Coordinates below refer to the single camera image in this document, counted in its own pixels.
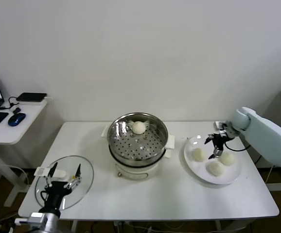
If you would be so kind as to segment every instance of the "steamed bun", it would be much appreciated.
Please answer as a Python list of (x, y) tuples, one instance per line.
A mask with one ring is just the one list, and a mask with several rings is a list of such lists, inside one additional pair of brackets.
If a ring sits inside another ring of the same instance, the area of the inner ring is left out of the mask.
[(219, 161), (226, 166), (231, 166), (234, 164), (235, 158), (233, 154), (228, 152), (223, 152), (219, 158)]
[(198, 162), (203, 162), (206, 160), (206, 157), (201, 148), (196, 148), (193, 150), (193, 159)]
[(136, 121), (132, 125), (132, 132), (135, 134), (143, 134), (146, 130), (146, 125), (143, 122)]
[(223, 165), (219, 162), (211, 162), (209, 170), (214, 176), (221, 176), (225, 171)]

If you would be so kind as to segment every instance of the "white robotic arm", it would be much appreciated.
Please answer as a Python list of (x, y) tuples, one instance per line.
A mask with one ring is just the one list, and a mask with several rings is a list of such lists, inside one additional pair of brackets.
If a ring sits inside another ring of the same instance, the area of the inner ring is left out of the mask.
[(252, 109), (236, 110), (230, 122), (220, 122), (220, 134), (211, 134), (214, 144), (212, 157), (221, 155), (223, 144), (242, 134), (245, 140), (268, 162), (281, 167), (281, 127), (257, 115)]

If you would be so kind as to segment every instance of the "stainless steel steamer basket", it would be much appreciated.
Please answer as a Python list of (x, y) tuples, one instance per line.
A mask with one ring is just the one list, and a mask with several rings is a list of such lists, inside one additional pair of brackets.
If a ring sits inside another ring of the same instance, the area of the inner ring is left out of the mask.
[[(146, 131), (135, 134), (132, 125), (144, 122)], [(113, 157), (129, 167), (146, 167), (156, 163), (165, 152), (168, 131), (164, 123), (151, 114), (129, 113), (116, 119), (107, 132), (109, 149)]]

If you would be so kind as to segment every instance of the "floor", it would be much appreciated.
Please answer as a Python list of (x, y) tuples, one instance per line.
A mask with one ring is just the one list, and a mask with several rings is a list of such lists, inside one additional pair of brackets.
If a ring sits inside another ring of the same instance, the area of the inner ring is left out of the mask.
[[(33, 179), (33, 171), (29, 171), (29, 177), (32, 181)], [(266, 179), (268, 171), (260, 172), (262, 177)], [(273, 171), (269, 178), (269, 183), (279, 183), (281, 182), (281, 171)], [(0, 180), (0, 219), (5, 217), (9, 217), (17, 213), (17, 209), (19, 208), (22, 200), (24, 199), (25, 194), (18, 195), (15, 203), (12, 207), (6, 208), (3, 207), (3, 203), (7, 198), (9, 192), (12, 189), (12, 185), (4, 178)], [(251, 225), (247, 228), (239, 231), (240, 233), (281, 233), (281, 192), (272, 192), (271, 193), (274, 200), (276, 201), (279, 209), (280, 215), (278, 217), (273, 218), (263, 218), (255, 220)], [(0, 231), (1, 233), (7, 232), (5, 229), (8, 224), (12, 224), (13, 219), (2, 221), (3, 228)], [(222, 221), (222, 226), (227, 226), (229, 221)], [(64, 229), (70, 229), (72, 222), (71, 221), (61, 221), (60, 225)], [(153, 230), (161, 230), (161, 231), (171, 231), (171, 232), (199, 232), (206, 233), (210, 231), (215, 231), (215, 223), (214, 221), (188, 221), (188, 222), (133, 222), (129, 223), (129, 225), (124, 225), (123, 231), (124, 233), (144, 233), (147, 232), (141, 227), (152, 227)], [(119, 227), (120, 233), (122, 233), (122, 226)], [(26, 226), (19, 226), (15, 228), (15, 233), (25, 233), (28, 231)], [(117, 229), (114, 228), (113, 222), (89, 222), (89, 221), (81, 221), (77, 226), (77, 233), (118, 233)]]

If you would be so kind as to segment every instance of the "pot handle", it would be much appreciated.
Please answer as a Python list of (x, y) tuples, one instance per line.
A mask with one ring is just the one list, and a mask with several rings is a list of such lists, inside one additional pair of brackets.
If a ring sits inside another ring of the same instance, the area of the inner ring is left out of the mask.
[(173, 150), (175, 148), (175, 136), (174, 135), (169, 135), (168, 136), (168, 141), (165, 144), (166, 149)]
[(105, 126), (105, 128), (104, 128), (104, 130), (103, 130), (103, 132), (102, 132), (101, 137), (104, 137), (104, 138), (107, 137), (107, 132), (108, 132), (109, 126), (110, 126), (110, 125), (106, 125), (106, 126)]
[[(173, 150), (175, 148), (175, 136), (174, 135), (168, 136), (168, 141), (165, 144), (165, 148), (167, 150)], [(171, 157), (171, 153), (165, 153), (163, 157), (169, 159)]]

